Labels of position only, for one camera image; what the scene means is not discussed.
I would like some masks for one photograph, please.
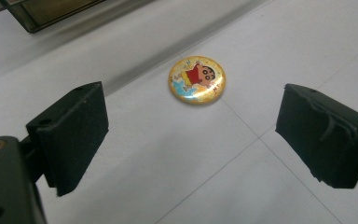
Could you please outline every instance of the table surface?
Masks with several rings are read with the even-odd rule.
[[[170,93],[192,55],[226,71],[214,104]],[[286,83],[358,111],[358,1],[107,1],[35,35],[0,12],[0,135],[93,81],[110,132],[73,193],[38,181],[48,223],[358,224],[358,185],[318,182],[275,133]]]

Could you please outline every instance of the round pin badge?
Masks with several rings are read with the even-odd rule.
[[[214,60],[193,56],[179,61],[171,69],[168,82],[178,99],[192,105],[202,105],[222,95],[226,74]]]

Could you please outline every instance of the tile grout line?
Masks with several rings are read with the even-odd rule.
[[[247,147],[245,147],[239,154],[237,154],[234,158],[229,160],[225,165],[223,165],[218,171],[216,171],[213,175],[211,175],[208,179],[206,179],[202,184],[200,184],[196,189],[194,189],[190,194],[188,194],[181,202],[179,202],[176,206],[174,206],[170,211],[168,211],[164,216],[162,216],[159,220],[157,220],[154,224],[158,224],[162,219],[164,219],[170,212],[175,210],[180,204],[182,204],[185,200],[187,200],[191,195],[193,195],[196,191],[202,188],[205,184],[207,184],[211,179],[213,179],[217,174],[219,174],[222,170],[224,170],[229,164],[231,164],[235,159],[237,159],[243,152],[246,151],[250,146],[252,146],[259,138],[256,138],[252,143],[250,143]]]
[[[263,133],[260,135],[260,139],[261,139],[264,135],[266,135],[269,131],[271,131],[271,129],[273,129],[276,124],[277,124],[277,123],[272,124],[271,127],[269,127],[265,132],[263,132]]]
[[[269,128],[268,131],[266,131],[264,134],[268,133],[272,128],[273,128],[273,126],[272,126],[271,128]],[[286,169],[287,169],[290,173],[292,173],[292,175],[293,175],[293,176],[301,183],[301,185],[303,185],[304,188],[306,188],[307,191],[327,210],[327,212],[330,213],[330,215],[332,215],[332,216],[336,219],[337,222],[339,222],[340,224],[342,224],[342,222],[338,219],[338,217],[336,217],[336,215],[334,215],[334,213],[333,213],[332,211],[330,211],[330,209],[327,208],[327,206],[313,193],[313,191],[312,191],[310,188],[307,187],[307,185],[295,174],[295,172],[294,172],[292,169],[290,169],[290,168],[286,165],[286,163],[283,162],[283,160],[281,160],[281,158],[269,147],[269,145],[267,145],[267,144],[263,141],[263,139],[261,139],[262,136],[260,136],[259,139],[260,139],[260,141],[268,148],[268,150],[284,165],[284,167],[286,167]]]
[[[158,224],[162,219],[164,219],[168,214],[170,214],[173,210],[175,210],[180,204],[182,204],[185,200],[187,200],[191,195],[193,195],[196,191],[198,191],[200,188],[202,188],[205,184],[207,184],[212,178],[214,178],[217,174],[219,174],[222,170],[224,170],[229,164],[231,164],[235,159],[237,159],[243,152],[246,151],[251,145],[253,145],[256,141],[261,140],[257,134],[246,124],[245,121],[231,108],[231,106],[228,105],[228,103],[221,98],[221,101],[228,107],[229,110],[231,110],[237,118],[239,118],[243,124],[246,125],[246,127],[251,130],[251,132],[255,135],[256,139],[251,142],[247,147],[245,147],[240,153],[238,153],[234,158],[229,160],[225,165],[223,165],[218,171],[216,171],[213,175],[211,175],[208,179],[206,179],[202,184],[200,184],[196,189],[194,189],[190,194],[188,194],[181,202],[179,202],[176,206],[174,206],[170,211],[168,211],[164,216],[162,216],[159,220],[157,220],[154,224]]]
[[[324,83],[322,83],[319,87],[316,88],[316,90],[319,90],[322,86],[324,86],[327,82],[329,82],[331,79],[336,77],[344,68],[348,67],[350,63],[353,63],[358,58],[358,54],[355,55],[352,59],[350,59],[347,63],[342,65],[341,68],[339,68],[330,78],[328,78]]]

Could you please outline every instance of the badge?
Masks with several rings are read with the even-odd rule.
[[[202,105],[222,95],[226,74],[214,60],[194,56],[179,61],[171,69],[168,82],[178,99],[192,105]]]

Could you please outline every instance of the cartoon character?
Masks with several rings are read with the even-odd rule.
[[[216,78],[214,70],[211,67],[204,66],[200,62],[196,62],[192,70],[184,71],[174,78],[177,80],[179,77],[185,82],[183,89],[187,91],[193,85],[200,84],[201,86],[210,88],[211,82]]]

